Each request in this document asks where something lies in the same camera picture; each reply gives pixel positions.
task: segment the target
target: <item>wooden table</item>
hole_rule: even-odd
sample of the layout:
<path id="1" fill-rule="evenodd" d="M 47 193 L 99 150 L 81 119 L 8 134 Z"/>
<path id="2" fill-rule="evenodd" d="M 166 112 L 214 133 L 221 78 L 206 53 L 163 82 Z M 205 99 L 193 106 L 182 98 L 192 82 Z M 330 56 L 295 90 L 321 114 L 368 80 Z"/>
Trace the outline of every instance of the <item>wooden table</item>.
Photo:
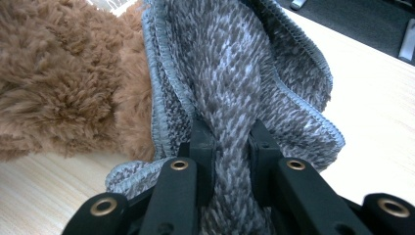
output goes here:
<path id="1" fill-rule="evenodd" d="M 335 78 L 324 115 L 346 146 L 322 175 L 359 204 L 366 194 L 386 192 L 415 205 L 415 68 L 289 14 L 319 46 Z M 125 161 L 120 155 L 47 154 L 0 164 L 0 234 L 60 234 Z"/>

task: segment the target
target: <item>stuffed animal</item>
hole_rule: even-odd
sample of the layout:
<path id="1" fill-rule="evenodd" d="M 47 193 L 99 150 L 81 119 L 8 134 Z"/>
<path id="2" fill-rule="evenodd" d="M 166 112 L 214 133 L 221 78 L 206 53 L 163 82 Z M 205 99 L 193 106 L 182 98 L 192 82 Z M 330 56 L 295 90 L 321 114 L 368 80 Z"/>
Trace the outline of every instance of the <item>stuffed animal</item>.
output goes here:
<path id="1" fill-rule="evenodd" d="M 152 89 L 141 2 L 0 1 L 0 161 L 95 151 L 150 161 Z"/>

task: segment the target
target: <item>brass insert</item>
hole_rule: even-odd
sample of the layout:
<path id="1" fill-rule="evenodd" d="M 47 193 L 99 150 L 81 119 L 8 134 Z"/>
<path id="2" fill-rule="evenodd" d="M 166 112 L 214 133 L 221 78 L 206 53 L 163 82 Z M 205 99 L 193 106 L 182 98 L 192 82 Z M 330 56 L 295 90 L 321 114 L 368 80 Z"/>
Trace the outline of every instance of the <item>brass insert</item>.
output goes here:
<path id="1" fill-rule="evenodd" d="M 117 202 L 114 198 L 103 198 L 92 205 L 90 212 L 95 216 L 103 216 L 115 210 L 116 205 Z"/>
<path id="2" fill-rule="evenodd" d="M 291 169 L 295 170 L 303 170 L 305 169 L 305 164 L 297 160 L 289 160 L 287 161 L 287 166 Z"/>
<path id="3" fill-rule="evenodd" d="M 189 164 L 186 161 L 181 161 L 181 160 L 174 161 L 170 165 L 170 167 L 175 170 L 183 170 L 187 168 L 187 166 L 189 166 Z"/>
<path id="4" fill-rule="evenodd" d="M 410 215 L 409 209 L 399 202 L 391 199 L 379 199 L 378 206 L 385 212 L 396 217 L 408 217 Z"/>

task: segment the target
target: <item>gray knit fabric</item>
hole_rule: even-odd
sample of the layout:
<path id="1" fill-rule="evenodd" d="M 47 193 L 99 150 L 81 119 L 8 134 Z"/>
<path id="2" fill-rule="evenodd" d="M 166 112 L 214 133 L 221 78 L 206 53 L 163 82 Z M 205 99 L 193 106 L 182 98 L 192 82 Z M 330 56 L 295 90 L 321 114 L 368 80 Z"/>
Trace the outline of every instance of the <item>gray knit fabric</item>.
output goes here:
<path id="1" fill-rule="evenodd" d="M 201 234 L 272 234 L 251 191 L 248 135 L 261 119 L 285 157 L 322 170 L 344 145 L 322 117 L 332 77 L 315 45 L 273 1 L 152 0 L 143 15 L 153 85 L 155 161 L 117 166 L 110 192 L 129 199 L 157 182 L 201 115 L 216 139 L 216 182 Z"/>

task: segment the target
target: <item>brown plush toy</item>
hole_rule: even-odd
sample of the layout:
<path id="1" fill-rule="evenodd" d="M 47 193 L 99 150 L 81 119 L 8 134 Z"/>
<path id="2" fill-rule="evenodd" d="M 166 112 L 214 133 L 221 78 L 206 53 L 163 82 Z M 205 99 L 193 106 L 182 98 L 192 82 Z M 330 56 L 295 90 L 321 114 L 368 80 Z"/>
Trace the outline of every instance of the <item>brown plush toy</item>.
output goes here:
<path id="1" fill-rule="evenodd" d="M 94 151 L 152 159 L 139 7 L 117 18 L 79 0 L 0 1 L 0 161 Z"/>

